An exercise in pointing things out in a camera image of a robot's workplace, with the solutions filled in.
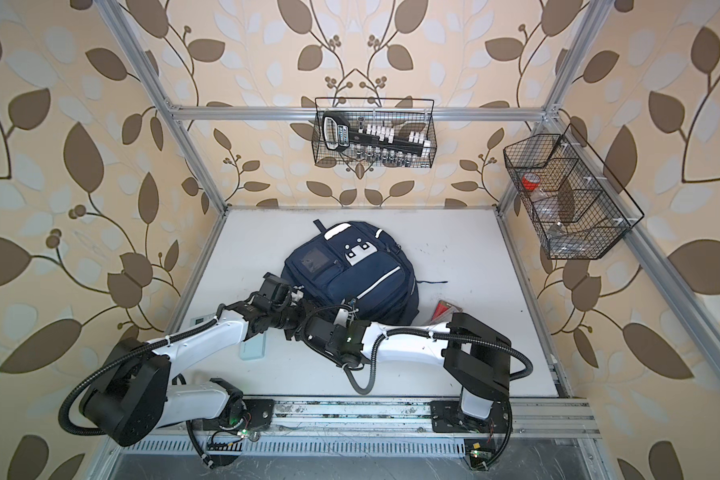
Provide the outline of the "navy blue student backpack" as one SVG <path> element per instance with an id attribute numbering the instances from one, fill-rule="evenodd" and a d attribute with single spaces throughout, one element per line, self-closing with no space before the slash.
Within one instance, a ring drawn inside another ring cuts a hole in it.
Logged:
<path id="1" fill-rule="evenodd" d="M 319 234 L 285 259 L 282 278 L 321 306 L 352 304 L 362 320 L 412 325 L 421 282 L 398 242 L 364 221 L 314 224 Z"/>

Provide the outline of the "red stationery blister pack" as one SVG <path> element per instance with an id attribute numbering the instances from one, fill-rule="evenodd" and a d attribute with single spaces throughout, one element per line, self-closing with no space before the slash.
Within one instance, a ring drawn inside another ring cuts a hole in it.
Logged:
<path id="1" fill-rule="evenodd" d="M 435 310 L 430 318 L 429 324 L 448 323 L 452 320 L 453 316 L 457 313 L 462 313 L 463 309 L 446 300 L 439 300 Z"/>

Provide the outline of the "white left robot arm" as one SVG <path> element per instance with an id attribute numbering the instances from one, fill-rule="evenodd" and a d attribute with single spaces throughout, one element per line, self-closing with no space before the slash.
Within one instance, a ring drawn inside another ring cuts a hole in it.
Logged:
<path id="1" fill-rule="evenodd" d="M 246 299 L 220 304 L 194 326 L 148 342 L 118 342 L 63 401 L 60 426 L 74 435 L 107 435 L 123 447 L 157 428 L 195 420 L 245 427 L 249 416 L 239 388 L 218 377 L 189 384 L 184 373 L 270 328 L 294 332 L 305 318 L 302 299 L 300 289 L 268 273 Z"/>

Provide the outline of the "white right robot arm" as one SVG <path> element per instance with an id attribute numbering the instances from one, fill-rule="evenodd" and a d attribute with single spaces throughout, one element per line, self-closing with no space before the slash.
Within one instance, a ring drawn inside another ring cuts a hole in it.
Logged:
<path id="1" fill-rule="evenodd" d="M 509 399 L 512 381 L 533 370 L 508 337 L 463 312 L 426 326 L 392 326 L 358 318 L 340 323 L 316 312 L 291 337 L 340 368 L 360 395 L 372 392 L 382 362 L 439 366 L 461 388 L 460 413 L 479 421 L 487 420 Z"/>

